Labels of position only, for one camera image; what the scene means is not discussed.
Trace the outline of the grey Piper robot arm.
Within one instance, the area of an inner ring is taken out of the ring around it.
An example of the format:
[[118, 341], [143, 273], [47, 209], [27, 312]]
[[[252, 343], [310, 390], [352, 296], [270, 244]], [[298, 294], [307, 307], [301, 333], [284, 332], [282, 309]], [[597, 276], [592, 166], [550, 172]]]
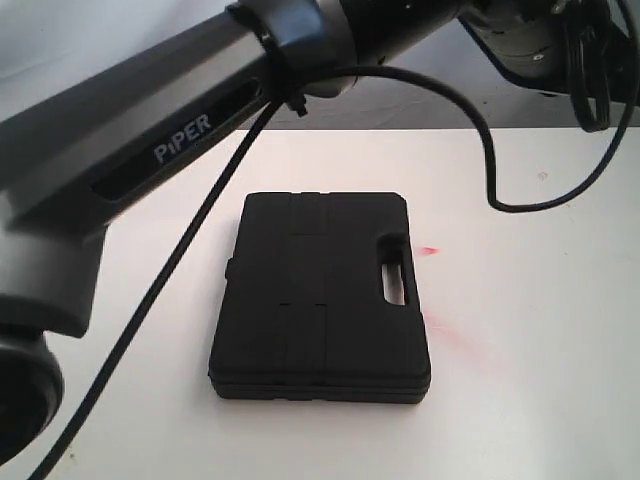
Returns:
[[109, 224], [254, 119], [304, 114], [362, 77], [450, 100], [489, 137], [480, 112], [391, 60], [457, 21], [510, 83], [570, 98], [587, 132], [624, 110], [593, 185], [639, 105], [639, 29], [625, 1], [237, 1], [214, 17], [1, 124], [1, 458], [48, 426], [64, 384], [44, 335], [83, 336]]

